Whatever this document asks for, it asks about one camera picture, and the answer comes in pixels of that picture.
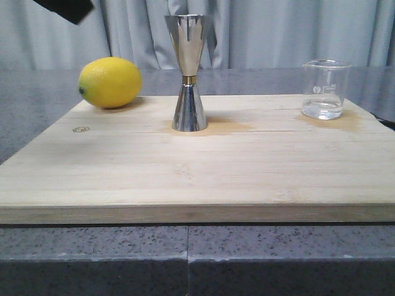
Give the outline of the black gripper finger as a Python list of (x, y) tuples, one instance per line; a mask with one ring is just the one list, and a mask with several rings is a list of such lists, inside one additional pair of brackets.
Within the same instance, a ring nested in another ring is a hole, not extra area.
[(34, 2), (74, 25), (79, 25), (94, 9), (93, 2), (90, 0), (34, 0)]

